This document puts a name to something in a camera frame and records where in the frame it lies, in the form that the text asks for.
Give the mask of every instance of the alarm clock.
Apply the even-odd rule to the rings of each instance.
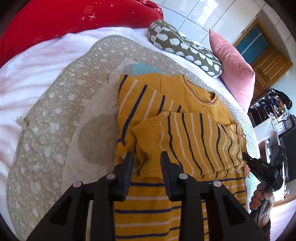
[[[276,132],[278,135],[286,132],[286,127],[283,121],[275,124]]]
[[[295,116],[289,115],[287,119],[283,120],[283,123],[285,125],[286,131],[292,130],[294,127],[296,127]]]

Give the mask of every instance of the black bag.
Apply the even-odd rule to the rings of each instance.
[[[271,89],[271,90],[276,92],[276,94],[279,96],[279,98],[282,100],[282,102],[286,105],[288,110],[292,108],[292,101],[284,92],[278,91],[276,89]]]

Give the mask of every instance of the navy blue stripe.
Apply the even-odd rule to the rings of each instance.
[[[209,156],[207,155],[207,149],[206,149],[206,147],[205,147],[205,140],[204,140],[204,138],[203,138],[203,134],[204,134],[204,133],[203,133],[202,113],[200,113],[200,128],[201,128],[202,143],[203,143],[203,146],[204,146],[204,149],[205,149],[205,155],[206,155],[206,157],[207,157],[209,163],[211,164],[211,167],[212,167],[213,172],[215,172],[214,167],[213,167],[213,165],[212,165],[212,163],[211,163],[211,161],[210,161],[210,158],[209,158]]]
[[[237,143],[238,143],[238,145],[239,145],[239,135],[237,136]],[[239,163],[241,164],[241,161],[240,161],[240,159],[238,158],[238,154],[239,154],[239,152],[240,152],[240,149],[239,149],[239,151],[237,152],[237,159],[239,160]]]
[[[170,228],[167,233],[161,233],[161,234],[140,234],[140,235],[130,235],[130,236],[116,236],[117,239],[136,239],[136,238],[147,238],[147,237],[163,237],[167,236],[170,231],[180,229],[180,227],[173,227]]]
[[[238,177],[238,178],[227,178],[227,179],[221,179],[221,180],[217,180],[220,182],[226,182],[226,181],[235,181],[235,180],[241,180],[243,179],[243,177]],[[213,181],[202,181],[203,183],[212,183]]]
[[[164,183],[131,183],[131,186],[136,187],[164,187]]]
[[[224,132],[226,133],[226,135],[230,138],[230,136],[227,134],[227,132],[226,132],[226,130],[225,130],[225,128],[224,128],[224,126],[223,125],[220,125],[220,126],[222,126],[222,128],[223,128],[223,130],[224,130]],[[229,146],[229,148],[228,148],[228,155],[229,155],[229,157],[230,157],[230,160],[232,161],[232,164],[233,164],[233,166],[234,166],[234,162],[233,162],[233,160],[232,160],[232,158],[231,158],[231,156],[230,156],[230,153],[229,153],[229,150],[230,150],[230,148],[231,148],[231,146],[232,146],[232,139],[230,138],[230,140],[231,140],[231,143],[230,143],[230,146]]]
[[[220,156],[219,151],[218,151],[218,145],[219,145],[219,141],[220,141],[221,133],[220,133],[220,128],[219,128],[218,125],[217,125],[217,127],[218,127],[218,139],[217,139],[217,143],[216,143],[216,150],[217,150],[217,153],[218,153],[218,156],[219,156],[220,162],[221,162],[222,165],[223,165],[223,170],[225,170],[224,163],[222,162],[221,156]]]
[[[168,115],[168,134],[169,134],[169,136],[170,136],[170,150],[171,150],[171,152],[173,153],[173,155],[174,155],[174,157],[176,158],[176,160],[178,161],[179,166],[180,166],[180,169],[181,169],[181,172],[184,172],[183,165],[182,165],[182,163],[178,160],[178,157],[177,157],[177,155],[176,155],[176,153],[175,153],[175,151],[174,151],[174,149],[173,149],[173,136],[172,136],[172,134],[171,134],[171,132],[170,132],[170,114]]]
[[[120,92],[120,90],[121,90],[121,87],[122,87],[122,85],[123,85],[123,83],[125,82],[125,80],[126,80],[126,78],[128,77],[128,75],[127,74],[125,74],[124,75],[124,77],[123,77],[123,79],[122,79],[122,81],[121,81],[121,83],[120,83],[120,86],[119,86],[119,91],[118,91],[118,93]]]
[[[184,126],[184,129],[185,129],[186,135],[187,135],[188,144],[189,144],[189,149],[190,149],[190,152],[191,152],[192,159],[193,159],[193,161],[195,162],[195,164],[196,164],[196,166],[198,167],[198,169],[200,170],[200,175],[202,175],[202,169],[201,169],[201,167],[198,165],[198,163],[196,162],[196,160],[195,160],[195,158],[194,158],[194,155],[193,155],[193,151],[192,151],[192,148],[191,148],[191,142],[190,142],[189,134],[188,134],[188,131],[187,131],[187,128],[186,128],[186,124],[185,124],[184,113],[182,113],[181,115],[182,115],[183,126]]]
[[[239,148],[239,150],[238,150],[238,152],[237,152],[237,159],[238,159],[239,163],[241,164],[240,159],[239,159],[239,157],[238,157],[239,152],[240,152],[240,148]]]
[[[235,123],[235,126],[236,126],[236,127],[235,127],[235,130],[236,130],[236,133],[237,133],[237,135],[238,135],[238,132],[237,132],[237,124],[236,124],[236,123]]]
[[[124,144],[124,137],[126,135],[126,131],[128,129],[128,125],[131,122],[131,120],[132,120],[132,118],[133,118],[133,116],[134,116],[134,114],[135,114],[135,112],[136,112],[136,110],[138,108],[138,105],[139,105],[139,103],[140,103],[140,101],[141,101],[141,99],[142,99],[142,97],[143,97],[143,95],[144,95],[144,93],[145,93],[145,91],[147,89],[147,86],[148,85],[144,85],[144,88],[142,89],[142,92],[140,93],[140,95],[139,95],[139,97],[138,97],[138,99],[137,99],[137,101],[136,101],[136,103],[135,103],[135,105],[134,105],[134,107],[133,107],[133,109],[132,109],[129,117],[127,118],[127,120],[126,120],[126,122],[125,122],[125,124],[123,126],[121,139],[118,139],[117,140],[117,143],[120,142],[120,141],[122,141],[123,145],[125,145]]]
[[[115,209],[115,213],[167,213],[171,212],[174,209],[181,209],[181,206],[174,206],[168,209],[156,209],[156,210],[120,210]]]
[[[226,182],[226,181],[236,181],[236,180],[241,180],[241,179],[243,179],[243,177],[220,179],[218,181]],[[202,182],[203,183],[212,183],[213,181],[202,181]],[[165,185],[164,185],[164,183],[135,183],[135,182],[131,182],[131,186],[137,186],[137,187],[164,187]]]
[[[177,112],[179,113],[179,112],[180,112],[180,110],[181,110],[181,106],[179,105],[179,108],[178,108]]]
[[[160,104],[160,107],[159,107],[159,110],[158,110],[157,115],[159,115],[159,113],[163,110],[163,105],[164,104],[165,104],[165,96],[163,95],[163,98],[161,100],[161,104]]]
[[[238,194],[238,193],[243,193],[243,192],[245,192],[245,190],[237,191],[237,192],[233,193],[233,195]]]

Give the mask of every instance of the clock face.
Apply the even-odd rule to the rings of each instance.
[[[285,128],[283,122],[277,123],[275,126],[276,126],[276,132],[278,133],[278,135],[280,135],[286,131],[286,128]]]
[[[290,129],[292,127],[292,121],[287,120],[286,123],[285,123],[285,126],[286,126],[287,129]]]

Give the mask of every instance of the olive green pillow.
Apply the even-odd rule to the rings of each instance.
[[[193,41],[181,36],[172,25],[165,21],[156,20],[150,24],[148,39],[155,47],[193,62],[213,78],[223,72],[220,60],[210,50],[196,46]]]

